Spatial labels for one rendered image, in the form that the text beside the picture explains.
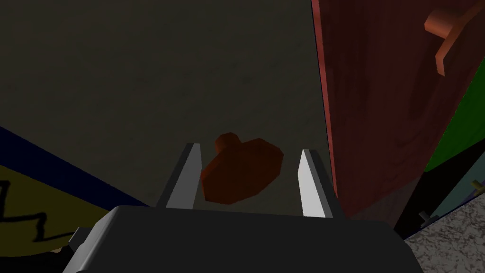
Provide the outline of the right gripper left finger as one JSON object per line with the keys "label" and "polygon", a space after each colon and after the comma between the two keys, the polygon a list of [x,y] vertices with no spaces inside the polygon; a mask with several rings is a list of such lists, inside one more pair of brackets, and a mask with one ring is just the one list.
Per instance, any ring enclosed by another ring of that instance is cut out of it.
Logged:
{"label": "right gripper left finger", "polygon": [[187,143],[156,204],[158,208],[193,209],[202,170],[198,143]]}

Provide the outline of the dark red door leaf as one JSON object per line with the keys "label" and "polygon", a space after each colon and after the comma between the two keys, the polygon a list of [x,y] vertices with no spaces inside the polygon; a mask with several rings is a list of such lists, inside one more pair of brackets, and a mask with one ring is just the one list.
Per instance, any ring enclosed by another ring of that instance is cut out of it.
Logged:
{"label": "dark red door leaf", "polygon": [[438,74],[443,39],[424,23],[435,9],[463,13],[474,2],[312,0],[333,189],[345,216],[398,221],[481,63]]}

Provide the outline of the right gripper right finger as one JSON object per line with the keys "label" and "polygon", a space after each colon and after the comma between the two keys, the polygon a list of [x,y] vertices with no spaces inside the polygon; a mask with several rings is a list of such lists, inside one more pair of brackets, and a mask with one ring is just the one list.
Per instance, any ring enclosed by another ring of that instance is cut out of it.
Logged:
{"label": "right gripper right finger", "polygon": [[316,150],[302,150],[297,178],[303,216],[344,218],[333,183]]}

